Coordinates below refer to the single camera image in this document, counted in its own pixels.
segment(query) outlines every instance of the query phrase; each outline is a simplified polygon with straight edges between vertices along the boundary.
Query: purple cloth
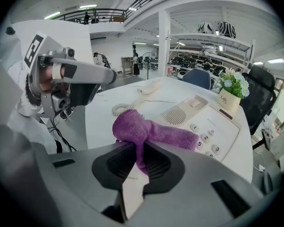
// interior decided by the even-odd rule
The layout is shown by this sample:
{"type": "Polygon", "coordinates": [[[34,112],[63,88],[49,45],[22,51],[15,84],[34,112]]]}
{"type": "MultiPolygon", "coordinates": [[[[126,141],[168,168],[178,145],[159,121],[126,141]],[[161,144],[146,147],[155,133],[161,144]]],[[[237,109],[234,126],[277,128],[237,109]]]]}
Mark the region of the purple cloth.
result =
{"type": "Polygon", "coordinates": [[[154,140],[176,147],[195,150],[199,136],[183,129],[163,126],[152,120],[145,120],[135,109],[120,114],[113,124],[113,134],[119,141],[128,141],[136,145],[136,163],[147,174],[143,162],[144,141],[154,140]]]}

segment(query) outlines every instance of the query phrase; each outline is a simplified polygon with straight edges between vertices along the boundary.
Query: flower pot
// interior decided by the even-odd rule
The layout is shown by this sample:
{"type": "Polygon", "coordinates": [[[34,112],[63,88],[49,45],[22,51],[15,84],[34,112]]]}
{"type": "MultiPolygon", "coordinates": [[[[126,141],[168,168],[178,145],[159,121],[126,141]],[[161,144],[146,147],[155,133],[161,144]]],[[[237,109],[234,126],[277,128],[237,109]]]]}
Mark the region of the flower pot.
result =
{"type": "Polygon", "coordinates": [[[217,97],[217,101],[230,114],[234,115],[239,107],[241,99],[222,88],[217,97]]]}

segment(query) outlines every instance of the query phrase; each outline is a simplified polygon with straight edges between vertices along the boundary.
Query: blue chair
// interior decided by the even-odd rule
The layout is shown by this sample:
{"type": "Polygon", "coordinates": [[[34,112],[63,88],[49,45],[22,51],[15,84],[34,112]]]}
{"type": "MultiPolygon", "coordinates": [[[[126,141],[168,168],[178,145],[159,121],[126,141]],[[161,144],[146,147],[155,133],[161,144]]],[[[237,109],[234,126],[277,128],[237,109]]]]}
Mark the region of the blue chair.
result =
{"type": "Polygon", "coordinates": [[[209,90],[211,86],[210,74],[205,70],[193,69],[185,74],[182,80],[207,90],[209,90]]]}

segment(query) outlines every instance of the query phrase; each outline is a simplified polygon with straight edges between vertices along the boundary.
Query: white pillar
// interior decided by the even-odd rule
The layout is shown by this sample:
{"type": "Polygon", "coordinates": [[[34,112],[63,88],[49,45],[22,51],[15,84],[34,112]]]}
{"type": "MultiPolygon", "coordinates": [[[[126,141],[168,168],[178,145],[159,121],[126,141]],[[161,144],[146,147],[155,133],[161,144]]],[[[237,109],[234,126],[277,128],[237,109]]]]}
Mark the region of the white pillar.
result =
{"type": "Polygon", "coordinates": [[[159,64],[160,77],[167,75],[167,62],[170,47],[170,13],[166,10],[159,11],[159,64]]]}

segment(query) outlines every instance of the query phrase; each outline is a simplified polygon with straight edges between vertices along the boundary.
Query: wall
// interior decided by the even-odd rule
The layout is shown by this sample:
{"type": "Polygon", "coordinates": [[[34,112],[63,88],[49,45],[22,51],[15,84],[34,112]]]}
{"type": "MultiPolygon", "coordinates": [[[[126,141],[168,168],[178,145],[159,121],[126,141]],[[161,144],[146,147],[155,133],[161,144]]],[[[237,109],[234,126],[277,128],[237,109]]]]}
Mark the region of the wall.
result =
{"type": "Polygon", "coordinates": [[[133,56],[133,42],[130,37],[107,36],[104,40],[90,41],[90,44],[92,51],[105,55],[111,68],[116,71],[122,71],[121,57],[133,56]]]}
{"type": "Polygon", "coordinates": [[[89,27],[62,20],[28,20],[14,23],[14,30],[21,41],[22,55],[25,56],[29,45],[38,31],[49,35],[64,47],[75,50],[75,59],[93,63],[89,39],[89,27]]]}
{"type": "Polygon", "coordinates": [[[143,54],[146,52],[152,52],[156,56],[158,56],[157,48],[158,46],[147,46],[147,45],[142,45],[142,44],[136,44],[136,52],[138,53],[139,56],[143,56],[143,54]]]}

